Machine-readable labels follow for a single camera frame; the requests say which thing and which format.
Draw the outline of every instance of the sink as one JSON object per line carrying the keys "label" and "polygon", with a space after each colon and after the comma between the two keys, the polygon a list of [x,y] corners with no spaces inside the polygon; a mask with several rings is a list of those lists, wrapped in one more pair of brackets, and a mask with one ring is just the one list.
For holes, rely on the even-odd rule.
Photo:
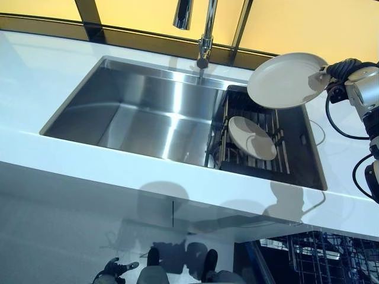
{"label": "sink", "polygon": [[[227,122],[235,115],[271,136],[273,161],[248,157],[230,141]],[[245,81],[103,57],[40,134],[326,189],[305,107],[258,106]]]}
{"label": "sink", "polygon": [[206,166],[225,90],[243,83],[103,57],[41,134]]}

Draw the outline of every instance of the dishwasher rack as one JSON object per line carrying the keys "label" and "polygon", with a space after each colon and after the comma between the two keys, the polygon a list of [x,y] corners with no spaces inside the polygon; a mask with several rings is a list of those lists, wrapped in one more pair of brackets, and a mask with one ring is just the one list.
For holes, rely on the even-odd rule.
{"label": "dishwasher rack", "polygon": [[311,231],[260,243],[287,250],[290,266],[298,272],[300,283],[379,283],[378,242]]}

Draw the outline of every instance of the countertop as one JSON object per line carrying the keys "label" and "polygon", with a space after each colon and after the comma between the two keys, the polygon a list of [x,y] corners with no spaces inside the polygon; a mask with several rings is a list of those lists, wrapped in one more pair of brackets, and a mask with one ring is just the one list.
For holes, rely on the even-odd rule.
{"label": "countertop", "polygon": [[[369,142],[349,140],[329,125],[325,93],[306,105],[315,141],[320,143],[317,149],[327,182],[324,192],[40,135],[45,123],[104,55],[195,70],[194,60],[0,31],[1,162],[135,190],[169,182],[184,191],[153,186],[144,190],[379,240],[379,205],[365,197],[351,177],[357,161],[369,153]],[[248,80],[251,73],[210,64],[205,76]],[[341,129],[366,135],[348,101],[332,105],[330,111]],[[371,162],[366,161],[357,173],[365,189],[364,167]],[[325,201],[319,204],[323,195]],[[275,211],[266,210],[274,204]]]}

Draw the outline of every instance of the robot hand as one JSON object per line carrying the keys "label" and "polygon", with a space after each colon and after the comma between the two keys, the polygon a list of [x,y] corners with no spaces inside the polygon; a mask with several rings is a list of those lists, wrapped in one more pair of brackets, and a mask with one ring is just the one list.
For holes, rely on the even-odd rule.
{"label": "robot hand", "polygon": [[118,257],[111,259],[105,265],[104,270],[96,275],[92,284],[125,284],[125,279],[120,276],[128,270],[137,268],[139,265],[138,262],[122,265],[117,264],[117,261],[119,261]]}

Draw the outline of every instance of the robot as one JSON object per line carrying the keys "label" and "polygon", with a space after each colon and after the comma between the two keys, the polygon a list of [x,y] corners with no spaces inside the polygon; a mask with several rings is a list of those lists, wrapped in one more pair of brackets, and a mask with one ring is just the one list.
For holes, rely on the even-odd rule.
{"label": "robot", "polygon": [[[332,77],[327,85],[326,115],[332,127],[341,135],[358,140],[370,140],[371,154],[358,162],[353,170],[353,181],[357,188],[379,203],[379,63],[361,62],[358,59],[346,59],[330,66],[324,66],[320,74]],[[332,121],[329,113],[329,102],[348,99],[355,107],[365,125],[368,137],[357,137],[342,132]],[[365,178],[371,195],[364,191],[356,181],[355,172],[358,166],[369,157],[375,161],[365,169]]]}

